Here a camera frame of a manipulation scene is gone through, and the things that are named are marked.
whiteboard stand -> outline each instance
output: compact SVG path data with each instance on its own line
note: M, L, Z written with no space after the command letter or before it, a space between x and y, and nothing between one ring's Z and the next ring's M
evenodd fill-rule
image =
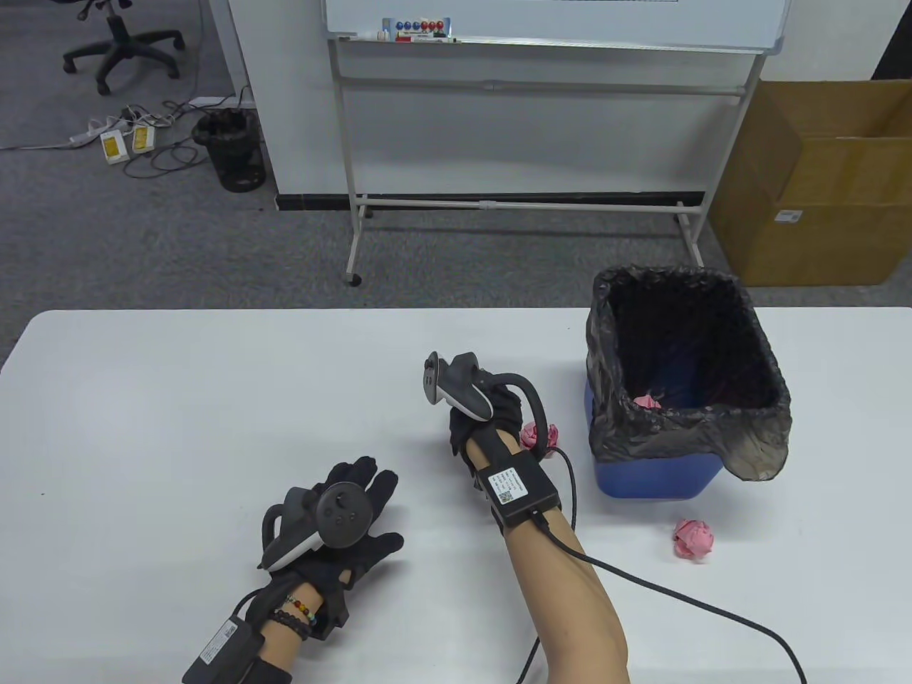
M412 207L423 209L527 209L527 210L546 210L556 212L627 212L627 213L664 213L671 214L675 217L684 244L687 246L691 260L697 266L703 266L703 257L700 254L699 240L706 225L707 216L710 212L712 201L719 189L722 180L722 174L728 164L731 151L734 149L735 141L738 139L738 133L741 130L741 124L744 121L744 115L751 104L753 94L757 89L760 81L760 74L763 64L768 53L772 50L738 49L738 48L714 48L707 47L701 49L698 47L662 47L661 49L673 52L676 49L686 52L703 52L717 54L746 54L753 55L751 71L746 82L735 87L713 87L713 86L656 86L656 85L630 85L630 84L603 84L603 83L551 83L543 81L457 81L457 80L437 80L437 79L415 79L415 78L363 78L349 77L341 73L339 68L338 44L349 41L373 42L383 45L389 45L390 49L410 49L414 44L411 43L386 43L384 41L372 40L357 36L330 35L327 40L329 47L329 63L332 71L333 90L336 100L336 114L338 118L339 140L342 146L342 157L345 163L345 179L348 191L348 207L351 217L352 241L351 248L348 252L348 263L346 266L345 279L349 285L357 287L361 284L361 276L355 271L355 264L358 259L358 248L361 242L361 236L364 233L364 221L368 208L370 207ZM483 41L458 40L455 43L433 44L436 48L442 50L458 50L460 44L465 43L484 43L496 44L495 40L485 39ZM504 45L518 46L540 46L541 41L529 40L522 42L517 39L511 39L504 42ZM555 49L559 47L582 47L569 43L553 43ZM585 47L601 49L656 49L651 46L630 46L630 45L598 45L586 44ZM349 129L348 116L346 113L345 93L347 88L428 88L428 89L455 89L455 90L484 90L488 92L565 92L565 93L586 93L586 94L605 94L605 95L659 95L669 97L694 97L704 96L712 98L736 98L738 100L738 111L735 117L734 125L729 134L728 141L723 149L723 153L718 161L718 166L710 176L707 189L703 194L703 201L700 206L685 206L681 202L677 206L664 205L642 205L642 204L571 204L561 202L498 202L493 200L466 201L466 200L416 200L410 198L389 198L389 197L371 197L366 193L358 192L358 184L355 178L355 167L353 162L353 151L351 143L351 131Z

office chair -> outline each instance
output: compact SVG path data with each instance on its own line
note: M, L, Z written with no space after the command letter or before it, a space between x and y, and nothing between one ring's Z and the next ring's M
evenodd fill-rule
M70 5L85 0L53 0L59 5ZM118 0L120 9L127 9L133 5L132 0ZM175 50L183 50L186 45L183 42L183 36L180 31L149 31L131 36L127 32L127 27L123 19L114 11L113 0L88 0L82 8L82 11L76 15L79 21L85 21L92 7L96 9L108 10L108 26L112 40L102 40L98 43L92 43L75 50L67 52L63 56L63 70L68 74L76 73L76 63L73 61L77 57L88 57L89 55L104 55L101 66L95 74L95 80L98 83L98 93L100 95L110 95L110 88L105 80L117 64L124 59L133 59L134 57L146 57L161 62L168 68L169 78L180 78L181 72L178 71L177 62L174 57L152 47L152 43L158 43L160 40L173 40Z

black glove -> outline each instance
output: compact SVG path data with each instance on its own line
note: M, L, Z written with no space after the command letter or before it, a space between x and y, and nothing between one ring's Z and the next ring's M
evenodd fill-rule
M393 471L383 471L376 478L375 474L377 462L363 456L354 464L338 463L326 481L312 489L319 495L337 482L353 482L365 489L373 508L373 520L376 521L393 495L399 476ZM311 636L325 639L335 627L342 627L348 620L343 590L351 589L374 565L402 548L403 543L401 534L386 533L379 537L366 534L345 549L321 546L315 551L308 551L288 567L272 574L269 586L257 594L247 609L246 621L255 628L261 627L272 611L282 605L286 595L302 584L310 584L324 601L316 611L316 624ZM351 577L343 583L339 576L346 570L351 572Z
M509 432L519 441L519 432L523 428L523 403L519 397L504 385L495 385L486 396L494 409L494 417L487 422L473 420L458 409L450 410L450 445L453 455L458 453L462 456L472 475L475 474L475 467L465 455L465 445L476 432L487 431L493 425L496 430Z

beaded bracelet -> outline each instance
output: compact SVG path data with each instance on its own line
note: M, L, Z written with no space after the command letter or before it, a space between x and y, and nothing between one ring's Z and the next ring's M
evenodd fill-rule
M285 597L285 602L290 603L292 606L294 606L295 608L300 610L302 613L304 613L304 617L307 618L307 620L310 622L311 625L316 624L316 616L313 613L311 613L310 610L307 609L307 606L305 606L303 603L298 601L294 596L291 596L289 594L288 596Z
M279 625L285 625L285 627L288 627L301 637L302 641L307 641L310 638L310 626L290 613L286 613L284 610L279 610L277 608L273 611L272 615L269 616L269 619L273 622L277 622Z

floor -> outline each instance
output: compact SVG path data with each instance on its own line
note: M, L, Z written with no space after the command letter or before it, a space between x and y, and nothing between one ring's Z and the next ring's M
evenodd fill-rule
M60 60L67 49L106 37L101 16L79 23L78 5L0 0L0 147L66 141L89 118L128 103L161 111L162 100L185 100L194 90L229 94L203 7L200 47L196 0L137 2L125 13L128 26L184 32L182 78L132 60L112 73L113 94L101 98L93 58L73 76ZM0 155L0 364L28 321L48 309L588 306L602 268L687 262L667 217L379 212L370 227L381 230L367 234L358 268L364 284L353 289L342 281L347 216L277 212L268 183L231 194L209 164L136 181L109 167L97 145ZM482 228L495 233L477 234ZM711 234L702 247L707 265L727 270ZM910 306L912 259L877 287L751 294L759 306Z

